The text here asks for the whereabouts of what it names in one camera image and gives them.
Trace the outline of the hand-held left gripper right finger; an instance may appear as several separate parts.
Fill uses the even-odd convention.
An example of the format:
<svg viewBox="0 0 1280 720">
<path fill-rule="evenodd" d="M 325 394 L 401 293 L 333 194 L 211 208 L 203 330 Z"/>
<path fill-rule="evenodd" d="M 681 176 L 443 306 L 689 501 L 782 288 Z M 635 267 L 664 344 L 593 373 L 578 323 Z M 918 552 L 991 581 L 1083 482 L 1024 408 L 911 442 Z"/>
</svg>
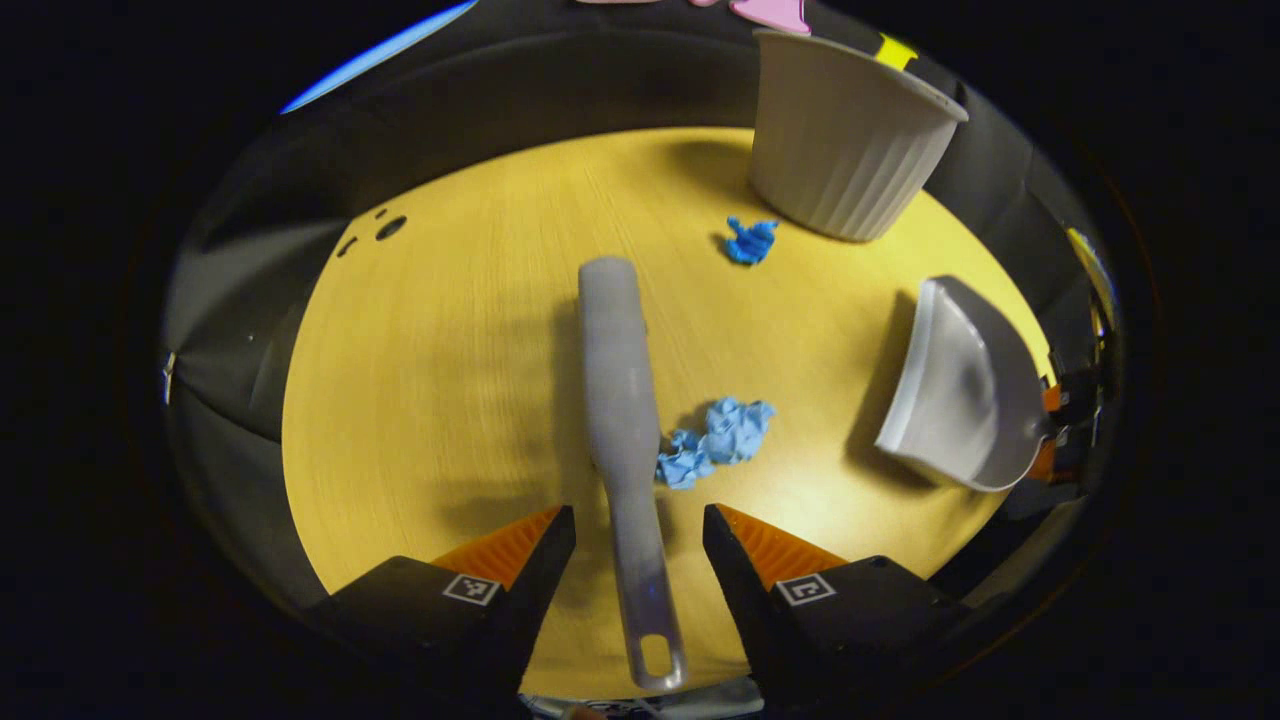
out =
<svg viewBox="0 0 1280 720">
<path fill-rule="evenodd" d="M 883 555 L 850 561 L 726 503 L 703 548 L 765 719 L 881 719 L 916 689 L 963 603 Z"/>
</svg>

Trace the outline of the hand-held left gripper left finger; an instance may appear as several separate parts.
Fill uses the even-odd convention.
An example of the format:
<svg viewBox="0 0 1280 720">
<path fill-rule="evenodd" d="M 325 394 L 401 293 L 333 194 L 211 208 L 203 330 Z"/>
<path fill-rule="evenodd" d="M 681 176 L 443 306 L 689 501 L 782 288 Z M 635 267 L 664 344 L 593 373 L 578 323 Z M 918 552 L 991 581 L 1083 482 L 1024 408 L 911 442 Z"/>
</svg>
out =
<svg viewBox="0 0 1280 720">
<path fill-rule="evenodd" d="M 457 719 L 527 719 L 520 687 L 576 546 L 568 505 L 541 510 L 426 562 L 393 556 L 308 619 Z"/>
</svg>

